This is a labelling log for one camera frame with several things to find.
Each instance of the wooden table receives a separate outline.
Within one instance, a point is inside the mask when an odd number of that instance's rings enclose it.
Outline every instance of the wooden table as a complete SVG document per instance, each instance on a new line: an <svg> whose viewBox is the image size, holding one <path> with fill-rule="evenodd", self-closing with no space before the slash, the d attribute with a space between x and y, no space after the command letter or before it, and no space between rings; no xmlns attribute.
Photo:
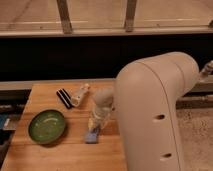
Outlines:
<svg viewBox="0 0 213 171"><path fill-rule="evenodd" d="M112 81L93 81L90 93L79 108L66 109L56 91L64 88L70 94L85 82L35 84L12 139L2 171L126 171L126 163L117 123L111 118L101 131L98 144L85 144L87 122L94 105L92 94L98 88L112 86ZM28 135L32 118L46 109L61 111L68 127L52 145L41 146Z"/></svg>

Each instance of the screw hole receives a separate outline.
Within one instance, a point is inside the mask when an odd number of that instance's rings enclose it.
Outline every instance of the screw hole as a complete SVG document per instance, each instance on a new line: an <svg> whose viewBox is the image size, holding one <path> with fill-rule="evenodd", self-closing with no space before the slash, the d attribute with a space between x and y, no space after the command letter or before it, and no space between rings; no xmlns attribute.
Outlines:
<svg viewBox="0 0 213 171"><path fill-rule="evenodd" d="M162 120L164 118L165 118L165 115L157 115L157 116L155 116L156 120Z"/></svg>
<svg viewBox="0 0 213 171"><path fill-rule="evenodd" d="M168 160L170 157L172 157L172 153L167 153L167 154L162 155L160 160L165 161L165 160Z"/></svg>

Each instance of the black object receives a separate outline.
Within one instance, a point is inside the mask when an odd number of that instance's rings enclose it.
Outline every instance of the black object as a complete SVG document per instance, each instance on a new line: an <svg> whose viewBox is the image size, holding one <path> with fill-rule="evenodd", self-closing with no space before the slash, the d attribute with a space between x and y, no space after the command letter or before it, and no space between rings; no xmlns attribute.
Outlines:
<svg viewBox="0 0 213 171"><path fill-rule="evenodd" d="M65 89L58 90L56 94L61 99L62 103L66 106L67 109L71 109L73 107L70 102L71 97Z"/></svg>
<svg viewBox="0 0 213 171"><path fill-rule="evenodd" d="M0 81L114 78L133 60L173 51L191 55L203 68L212 47L213 33L2 36Z"/></svg>

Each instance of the blue object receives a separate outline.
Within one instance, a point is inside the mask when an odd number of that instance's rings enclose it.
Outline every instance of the blue object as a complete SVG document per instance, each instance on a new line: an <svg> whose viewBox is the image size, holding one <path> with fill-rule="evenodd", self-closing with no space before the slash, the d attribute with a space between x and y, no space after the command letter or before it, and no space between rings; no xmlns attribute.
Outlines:
<svg viewBox="0 0 213 171"><path fill-rule="evenodd" d="M98 143L98 134L100 132L100 127L98 126L92 132L88 131L85 136L85 143L86 144L97 144Z"/></svg>

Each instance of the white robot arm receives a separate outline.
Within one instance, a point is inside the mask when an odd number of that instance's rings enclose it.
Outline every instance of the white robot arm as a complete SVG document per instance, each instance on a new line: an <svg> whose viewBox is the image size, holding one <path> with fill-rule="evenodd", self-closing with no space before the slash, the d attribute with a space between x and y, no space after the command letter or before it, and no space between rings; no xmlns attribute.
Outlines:
<svg viewBox="0 0 213 171"><path fill-rule="evenodd" d="M136 60L115 82L114 105L129 171L183 171L176 101L199 79L180 52Z"/></svg>

